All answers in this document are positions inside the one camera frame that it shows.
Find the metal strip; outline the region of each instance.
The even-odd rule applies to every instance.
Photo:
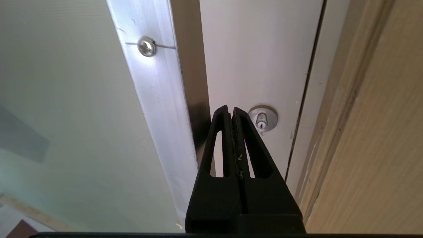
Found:
[[[107,3],[176,212],[184,226],[197,162],[178,52],[159,47],[156,55],[145,57],[137,45],[127,44],[148,36],[159,45],[176,47],[170,4],[163,0],[107,0]]]

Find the wooden door frame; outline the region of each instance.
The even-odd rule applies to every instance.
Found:
[[[393,0],[351,0],[295,198],[313,210]]]

